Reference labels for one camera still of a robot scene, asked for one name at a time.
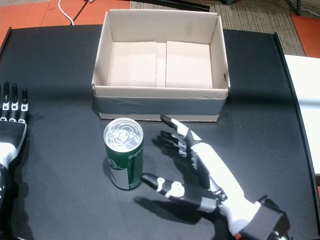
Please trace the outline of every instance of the robot finger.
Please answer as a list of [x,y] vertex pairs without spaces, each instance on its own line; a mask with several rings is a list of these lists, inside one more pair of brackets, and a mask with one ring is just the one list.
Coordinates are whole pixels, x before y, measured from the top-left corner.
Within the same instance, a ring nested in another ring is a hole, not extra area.
[[175,144],[178,144],[179,142],[179,139],[175,135],[167,131],[160,131],[160,136],[163,137],[164,139],[172,141]]
[[17,122],[18,120],[18,113],[19,113],[19,101],[18,101],[18,86],[16,83],[12,84],[12,91],[11,91],[11,112],[9,117],[9,122]]
[[163,146],[165,146],[167,149],[173,149],[177,151],[182,157],[187,157],[187,152],[186,152],[186,145],[181,143],[180,141],[177,141],[177,143],[173,142],[172,139],[167,139],[166,137],[158,136],[159,142]]
[[23,88],[21,107],[20,107],[20,117],[19,117],[18,123],[22,123],[22,124],[27,123],[28,111],[29,111],[28,90],[26,88]]
[[10,111],[9,82],[6,81],[3,86],[3,103],[1,106],[0,121],[8,121],[9,111]]
[[160,115],[160,119],[165,124],[167,124],[170,128],[173,128],[178,133],[178,135],[182,138],[182,140],[186,139],[189,131],[189,128],[186,125],[163,114]]
[[141,180],[167,199],[189,209],[212,213],[217,207],[217,197],[205,188],[167,180],[151,173],[143,173]]

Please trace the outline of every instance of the green can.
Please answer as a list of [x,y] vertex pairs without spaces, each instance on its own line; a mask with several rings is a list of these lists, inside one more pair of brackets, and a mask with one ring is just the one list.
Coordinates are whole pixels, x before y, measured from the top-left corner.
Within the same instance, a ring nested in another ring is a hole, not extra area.
[[143,171],[144,132],[130,118],[118,118],[104,129],[103,138],[111,179],[120,189],[136,188]]

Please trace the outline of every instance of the cardboard box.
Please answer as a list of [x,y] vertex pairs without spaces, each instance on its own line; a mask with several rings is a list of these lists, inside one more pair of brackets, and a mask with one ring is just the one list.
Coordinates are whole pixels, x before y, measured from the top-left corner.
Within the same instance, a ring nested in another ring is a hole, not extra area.
[[221,18],[176,10],[106,13],[92,78],[102,119],[215,122],[230,90]]

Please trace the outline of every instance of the white table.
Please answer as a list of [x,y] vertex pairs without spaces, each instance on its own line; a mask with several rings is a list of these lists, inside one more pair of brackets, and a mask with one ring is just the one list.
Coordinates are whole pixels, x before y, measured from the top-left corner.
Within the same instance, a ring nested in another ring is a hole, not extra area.
[[285,55],[298,98],[315,175],[320,177],[320,58]]

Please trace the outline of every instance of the table surface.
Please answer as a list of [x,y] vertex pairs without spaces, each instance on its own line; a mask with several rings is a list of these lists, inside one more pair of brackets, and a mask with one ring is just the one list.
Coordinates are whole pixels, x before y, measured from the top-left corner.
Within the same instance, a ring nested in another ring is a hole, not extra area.
[[320,58],[286,55],[312,157],[320,175]]
[[[91,79],[101,26],[13,30],[2,81],[28,87],[30,121],[11,226],[28,240],[226,239],[227,227],[168,202],[145,184],[131,191],[109,179],[108,120],[93,104]],[[314,186],[290,87],[272,34],[224,31],[231,92],[217,123],[187,123],[225,161],[250,201],[267,194],[290,219],[294,239],[318,238]],[[144,171],[199,185],[189,166],[144,130]]]

